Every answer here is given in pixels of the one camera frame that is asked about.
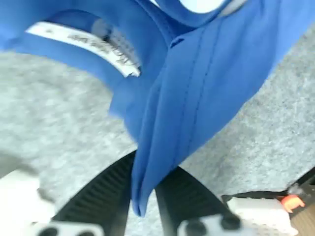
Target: black screw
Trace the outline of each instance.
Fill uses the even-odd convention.
[[[237,230],[241,227],[241,220],[236,215],[224,215],[221,220],[221,225],[225,230]]]
[[[186,226],[186,236],[205,236],[207,228],[200,220],[190,220]]]
[[[40,232],[39,236],[57,236],[58,230],[56,228],[47,228]]]

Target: white label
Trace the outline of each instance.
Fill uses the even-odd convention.
[[[93,34],[49,22],[38,22],[26,32],[84,48],[107,60],[124,77],[140,75],[139,68],[124,53]]]

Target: white robot part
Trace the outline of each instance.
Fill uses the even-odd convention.
[[[243,223],[241,223],[239,229],[226,230],[221,225],[221,220],[221,215],[202,217],[199,219],[199,222],[203,229],[194,227],[195,232],[189,230],[189,221],[184,221],[178,227],[177,233],[178,236],[255,236],[253,230],[246,228]]]
[[[33,222],[47,223],[55,215],[39,186],[37,177],[21,170],[0,179],[0,235],[23,236]]]
[[[217,9],[225,0],[180,0],[182,5],[195,13],[207,13]]]
[[[247,228],[257,236],[294,236],[298,231],[291,226],[288,212],[277,199],[232,198],[227,202]]]
[[[35,224],[26,236],[105,236],[99,225],[52,221],[49,224]]]

